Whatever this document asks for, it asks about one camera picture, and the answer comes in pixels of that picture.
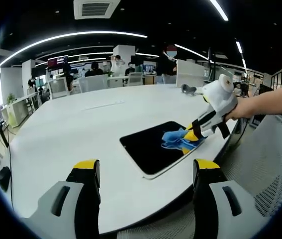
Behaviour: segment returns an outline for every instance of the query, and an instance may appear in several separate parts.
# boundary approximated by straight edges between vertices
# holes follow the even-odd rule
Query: round table
[[[207,106],[202,96],[185,95],[175,85],[105,89],[46,102],[11,142],[15,211],[30,217],[38,199],[56,182],[66,180],[76,163],[96,158],[101,180],[99,232],[119,230],[149,217],[192,184],[193,160],[214,160],[228,138],[217,130],[153,180],[143,178],[119,139],[167,121],[188,126]],[[235,123],[227,122],[230,131]],[[8,153],[3,166],[9,166]],[[4,195],[10,202],[9,189]]]

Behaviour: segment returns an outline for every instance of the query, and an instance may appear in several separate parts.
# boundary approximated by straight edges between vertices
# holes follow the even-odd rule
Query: monitor screen
[[[63,63],[66,63],[66,62],[68,62],[67,56],[50,59],[50,60],[48,60],[48,67],[53,68],[53,67],[58,66],[58,64],[63,64]]]

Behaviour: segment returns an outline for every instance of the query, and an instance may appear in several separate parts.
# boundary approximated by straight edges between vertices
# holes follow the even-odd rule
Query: tablet screen
[[[177,131],[180,128],[185,129],[184,126],[170,121],[124,136],[120,142],[140,169],[146,174],[153,175],[183,157],[182,151],[161,146],[165,132]]]

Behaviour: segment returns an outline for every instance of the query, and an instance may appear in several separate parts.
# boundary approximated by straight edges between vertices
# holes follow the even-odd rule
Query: cable
[[[15,133],[13,133],[13,132],[11,132],[9,129],[8,129],[8,124],[6,123],[6,122],[4,122],[4,124],[6,124],[6,129],[7,129],[7,131],[9,131],[11,134],[13,134],[13,135],[16,135]]]
[[[4,148],[6,148],[6,146],[4,145],[4,143],[2,142],[2,140],[0,139],[1,144],[3,145]]]
[[[243,129],[243,131],[242,131],[242,133],[241,133],[241,135],[240,135],[240,137],[239,137],[239,139],[237,140],[237,142],[234,144],[233,147],[236,147],[236,146],[237,146],[237,144],[238,144],[239,141],[241,140],[242,136],[244,135],[244,132],[245,132],[247,126],[248,126],[248,120],[247,120],[247,119],[245,119],[245,120],[247,121],[247,122],[246,122],[246,125],[245,125],[245,127],[244,127],[244,129]]]
[[[7,131],[7,139],[8,139],[8,149],[9,149],[9,165],[10,165],[10,198],[11,198],[11,206],[13,208],[13,201],[12,201],[12,168],[11,168],[11,151],[10,151],[10,142],[9,142],[9,130]]]

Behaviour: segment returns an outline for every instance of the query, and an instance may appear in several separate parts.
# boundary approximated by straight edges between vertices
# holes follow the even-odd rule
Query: potted plant
[[[16,100],[16,97],[14,94],[10,93],[7,97],[7,104],[10,105],[11,103],[13,103]]]
[[[110,77],[111,75],[113,75],[113,72],[112,71],[106,71],[105,74],[107,74],[107,76]]]

